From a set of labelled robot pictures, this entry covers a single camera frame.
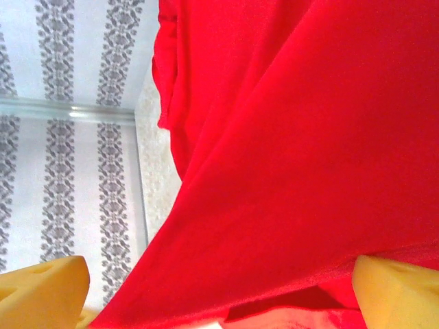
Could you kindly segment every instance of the patterned wallpaper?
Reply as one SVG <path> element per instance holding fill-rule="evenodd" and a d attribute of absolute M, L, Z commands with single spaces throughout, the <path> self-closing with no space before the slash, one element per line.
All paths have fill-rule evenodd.
<path fill-rule="evenodd" d="M 0 95 L 134 109 L 156 0 L 0 0 Z"/>
<path fill-rule="evenodd" d="M 0 273 L 81 255 L 86 305 L 109 302 L 147 244 L 135 136 L 132 123 L 0 114 Z"/>

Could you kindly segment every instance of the red cloth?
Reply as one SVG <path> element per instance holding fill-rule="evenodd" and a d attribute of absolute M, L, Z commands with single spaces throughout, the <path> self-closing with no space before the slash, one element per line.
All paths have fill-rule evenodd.
<path fill-rule="evenodd" d="M 93 327 L 245 317 L 317 285 L 288 305 L 350 321 L 358 255 L 438 258 L 438 17 L 433 0 L 161 0 L 182 188 Z"/>

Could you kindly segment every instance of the textured white surface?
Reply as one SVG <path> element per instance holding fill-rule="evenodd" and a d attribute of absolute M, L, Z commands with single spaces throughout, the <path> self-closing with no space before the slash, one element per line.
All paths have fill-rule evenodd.
<path fill-rule="evenodd" d="M 157 127 L 160 97 L 148 71 L 136 107 L 137 143 L 148 241 L 166 220 L 181 186 L 169 145 L 169 132 Z"/>
<path fill-rule="evenodd" d="M 207 326 L 199 327 L 198 329 L 222 329 L 219 323 L 208 324 Z"/>

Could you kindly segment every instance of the gray floral pattern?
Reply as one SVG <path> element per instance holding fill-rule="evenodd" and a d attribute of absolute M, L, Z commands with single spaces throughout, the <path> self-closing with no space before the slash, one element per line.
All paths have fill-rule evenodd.
<path fill-rule="evenodd" d="M 73 0 L 37 0 L 45 97 L 73 101 Z"/>
<path fill-rule="evenodd" d="M 104 51 L 102 53 L 98 105 L 120 106 L 128 67 L 131 61 L 134 37 L 139 26 L 139 15 L 145 0 L 108 0 Z"/>
<path fill-rule="evenodd" d="M 4 256 L 8 253 L 6 245 L 9 242 L 19 129 L 19 118 L 0 116 L 0 273 L 6 270 Z"/>
<path fill-rule="evenodd" d="M 41 260 L 73 255 L 74 134 L 72 121 L 47 122 Z"/>
<path fill-rule="evenodd" d="M 126 195 L 122 163 L 121 126 L 97 126 L 99 210 L 102 234 L 104 303 L 108 303 L 131 271 Z"/>
<path fill-rule="evenodd" d="M 5 38 L 0 32 L 0 96 L 16 96 L 14 76 L 5 46 Z"/>

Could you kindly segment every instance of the red garment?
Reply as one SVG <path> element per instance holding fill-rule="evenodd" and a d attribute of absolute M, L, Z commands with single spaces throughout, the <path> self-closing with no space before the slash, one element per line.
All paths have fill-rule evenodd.
<path fill-rule="evenodd" d="M 281 305 L 358 329 L 358 255 L 439 264 L 439 1 L 160 7 L 154 77 L 182 188 L 94 328 Z"/>

